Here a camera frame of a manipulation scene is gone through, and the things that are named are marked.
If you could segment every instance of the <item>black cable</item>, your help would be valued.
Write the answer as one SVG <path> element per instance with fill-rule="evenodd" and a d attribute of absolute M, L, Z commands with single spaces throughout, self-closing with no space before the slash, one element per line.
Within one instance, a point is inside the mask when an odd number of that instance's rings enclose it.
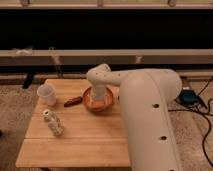
<path fill-rule="evenodd" d="M 197 106 L 198 112 L 203 113 L 204 115 L 213 116 L 213 114 L 210 113 L 210 112 L 211 112 L 211 102 L 212 102 L 212 101 L 213 101 L 213 98 L 211 98 L 211 99 L 208 100 L 208 103 L 207 103 L 207 112 L 201 111 L 201 110 L 198 108 L 198 106 Z"/>
<path fill-rule="evenodd" d="M 212 80 L 213 80 L 213 76 L 211 76 L 207 84 L 200 90 L 200 92 L 198 93 L 198 96 L 209 86 Z"/>
<path fill-rule="evenodd" d="M 211 111 L 211 105 L 210 105 L 211 101 L 213 101 L 213 98 L 211 98 L 211 99 L 208 100 L 208 112 Z M 211 124 L 211 121 L 209 120 L 209 118 L 207 117 L 207 115 L 208 116 L 212 116 L 212 115 L 209 114 L 208 112 L 203 113 L 202 111 L 199 110 L 198 106 L 196 106 L 196 110 L 194 110 L 191 107 L 183 105 L 178 100 L 175 100 L 175 102 L 178 103 L 179 105 L 187 108 L 187 109 L 174 109 L 174 110 L 169 110 L 169 112 L 173 112 L 173 111 L 189 111 L 189 112 L 193 112 L 193 113 L 199 114 L 200 116 L 202 116 L 208 122 L 208 130 L 205 133 L 205 135 L 203 137 L 203 140 L 202 140 L 202 150 L 203 150 L 204 156 L 206 157 L 207 161 L 209 162 L 209 164 L 213 168 L 213 162 L 210 160 L 210 158 L 209 158 L 209 156 L 208 156 L 208 154 L 206 152 L 206 147 L 205 147 L 205 143 L 206 143 L 206 140 L 208 138 L 208 135 L 212 131 L 212 124 Z"/>
<path fill-rule="evenodd" d="M 198 113 L 200 114 L 200 116 L 202 116 L 203 118 L 206 119 L 206 121 L 208 122 L 208 130 L 207 132 L 205 133 L 204 137 L 203 137 L 203 140 L 202 140 L 202 149 L 203 149 L 203 153 L 206 157 L 206 159 L 208 160 L 209 164 L 212 166 L 213 168 L 213 162 L 210 160 L 207 152 L 206 152 L 206 146 L 205 146 L 205 142 L 207 140 L 207 137 L 208 135 L 210 134 L 211 130 L 212 130 L 212 124 L 211 124 L 211 121 L 209 120 L 209 118 L 205 115 L 205 114 L 202 114 L 202 113 Z"/>

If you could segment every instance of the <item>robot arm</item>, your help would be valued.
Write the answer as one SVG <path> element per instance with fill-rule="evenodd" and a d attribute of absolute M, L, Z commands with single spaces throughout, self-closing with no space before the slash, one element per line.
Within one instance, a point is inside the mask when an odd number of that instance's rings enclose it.
<path fill-rule="evenodd" d="M 87 73 L 91 98 L 104 100 L 107 84 L 120 86 L 120 105 L 133 171 L 182 171 L 167 102 L 181 91 L 172 70 L 111 72 L 102 64 Z"/>

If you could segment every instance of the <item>gray carpet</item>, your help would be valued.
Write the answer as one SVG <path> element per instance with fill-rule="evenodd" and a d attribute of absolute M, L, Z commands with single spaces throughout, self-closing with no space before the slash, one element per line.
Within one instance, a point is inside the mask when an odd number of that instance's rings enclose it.
<path fill-rule="evenodd" d="M 194 83 L 193 87 L 198 91 L 204 84 Z M 38 171 L 38 169 L 18 169 L 15 167 L 15 161 L 37 101 L 37 87 L 38 85 L 32 85 L 29 89 L 23 90 L 20 85 L 0 86 L 0 129 L 4 133 L 3 137 L 0 138 L 0 171 Z M 203 94 L 205 100 L 209 97 L 213 97 L 212 84 Z M 171 103 L 169 108 L 179 108 L 179 106 Z M 201 149 L 202 136 L 207 128 L 206 121 L 188 112 L 171 113 L 171 119 L 184 170 L 212 170 Z M 212 135 L 208 138 L 207 148 L 208 152 L 213 154 Z M 130 169 L 78 169 L 78 171 L 94 170 L 127 171 Z"/>

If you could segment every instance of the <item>table leg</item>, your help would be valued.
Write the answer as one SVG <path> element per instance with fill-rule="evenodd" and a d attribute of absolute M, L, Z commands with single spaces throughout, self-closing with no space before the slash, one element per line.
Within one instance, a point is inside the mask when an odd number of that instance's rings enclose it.
<path fill-rule="evenodd" d="M 40 168 L 41 171 L 51 171 L 49 168 Z"/>

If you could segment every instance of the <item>white cup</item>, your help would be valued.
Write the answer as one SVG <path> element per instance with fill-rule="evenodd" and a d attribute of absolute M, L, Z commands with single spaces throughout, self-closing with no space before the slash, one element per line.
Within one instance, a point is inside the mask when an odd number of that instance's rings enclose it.
<path fill-rule="evenodd" d="M 50 84 L 39 86 L 37 95 L 42 98 L 48 106 L 53 106 L 56 103 L 55 89 Z"/>

